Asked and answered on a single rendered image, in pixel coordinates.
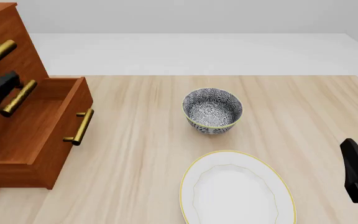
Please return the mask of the white plate with yellow rim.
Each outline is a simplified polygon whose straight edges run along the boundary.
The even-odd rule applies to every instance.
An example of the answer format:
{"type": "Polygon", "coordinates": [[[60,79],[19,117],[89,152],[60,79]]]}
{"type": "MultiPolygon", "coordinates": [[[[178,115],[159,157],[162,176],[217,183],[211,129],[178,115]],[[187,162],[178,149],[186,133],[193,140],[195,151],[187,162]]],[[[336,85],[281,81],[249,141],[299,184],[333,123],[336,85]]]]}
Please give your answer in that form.
{"type": "Polygon", "coordinates": [[[179,196],[186,224],[296,224],[285,181],[245,152],[200,156],[185,171],[179,196]]]}

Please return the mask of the black white patterned bowl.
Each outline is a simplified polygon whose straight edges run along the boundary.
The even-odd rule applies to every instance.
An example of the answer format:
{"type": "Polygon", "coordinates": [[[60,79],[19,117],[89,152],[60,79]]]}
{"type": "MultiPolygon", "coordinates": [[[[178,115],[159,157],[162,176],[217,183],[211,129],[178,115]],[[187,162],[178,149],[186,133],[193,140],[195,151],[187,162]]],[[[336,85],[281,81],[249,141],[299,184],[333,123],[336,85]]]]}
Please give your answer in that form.
{"type": "Polygon", "coordinates": [[[203,134],[223,134],[233,128],[243,112],[241,101],[218,88],[200,88],[187,94],[182,110],[189,124],[203,134]]]}

